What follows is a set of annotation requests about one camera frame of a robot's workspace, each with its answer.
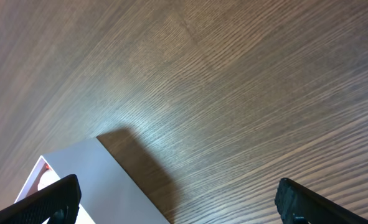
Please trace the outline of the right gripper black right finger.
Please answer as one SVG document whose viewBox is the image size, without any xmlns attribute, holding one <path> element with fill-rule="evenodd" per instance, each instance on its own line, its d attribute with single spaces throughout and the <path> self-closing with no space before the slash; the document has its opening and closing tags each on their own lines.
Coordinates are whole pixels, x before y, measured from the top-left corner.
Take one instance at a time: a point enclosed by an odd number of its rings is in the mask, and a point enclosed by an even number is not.
<svg viewBox="0 0 368 224">
<path fill-rule="evenodd" d="M 367 219 L 289 178 L 280 180 L 275 205 L 284 224 L 368 224 Z"/>
</svg>

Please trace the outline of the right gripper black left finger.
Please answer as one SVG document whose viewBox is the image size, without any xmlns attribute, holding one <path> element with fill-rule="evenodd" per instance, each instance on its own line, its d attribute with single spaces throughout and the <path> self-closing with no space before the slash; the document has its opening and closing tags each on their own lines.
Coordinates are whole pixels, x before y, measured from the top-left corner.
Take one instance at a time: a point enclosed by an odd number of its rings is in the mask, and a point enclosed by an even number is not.
<svg viewBox="0 0 368 224">
<path fill-rule="evenodd" d="M 0 224 L 75 224 L 82 193 L 70 174 L 0 211 Z"/>
</svg>

